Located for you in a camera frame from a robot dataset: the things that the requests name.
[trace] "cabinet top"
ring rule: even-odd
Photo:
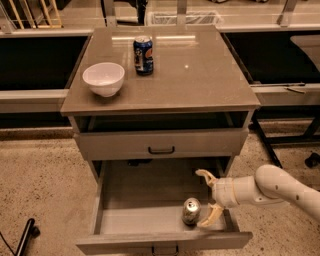
[[[154,71],[139,76],[134,38],[153,41]],[[89,66],[115,62],[125,69],[120,91],[95,95],[84,84]],[[69,93],[63,115],[118,115],[251,110],[260,103],[214,26],[98,28],[94,31]]]

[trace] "soda can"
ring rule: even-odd
[[[201,211],[201,204],[196,198],[189,198],[183,204],[182,220],[186,225],[197,224]]]
[[[153,72],[152,41],[148,36],[138,36],[133,42],[134,65],[138,75]]]

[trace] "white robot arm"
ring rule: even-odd
[[[281,207],[294,204],[320,223],[320,193],[305,186],[284,170],[263,165],[254,176],[241,178],[215,178],[207,170],[197,170],[212,188],[214,205],[209,204],[209,214],[198,222],[199,227],[212,225],[224,208],[240,204],[252,204],[262,207]]]

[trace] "bowl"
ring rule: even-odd
[[[102,62],[87,68],[82,78],[92,92],[110,97],[122,87],[124,74],[124,68],[119,64]]]

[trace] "drawer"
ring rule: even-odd
[[[235,156],[247,129],[100,132],[75,135],[85,160]]]
[[[190,197],[201,202],[200,217],[207,214],[208,186],[194,174],[198,168],[218,167],[214,158],[154,159],[139,166],[104,161],[91,234],[77,246],[86,255],[242,248],[252,233],[240,232],[228,210],[208,229],[181,220]]]

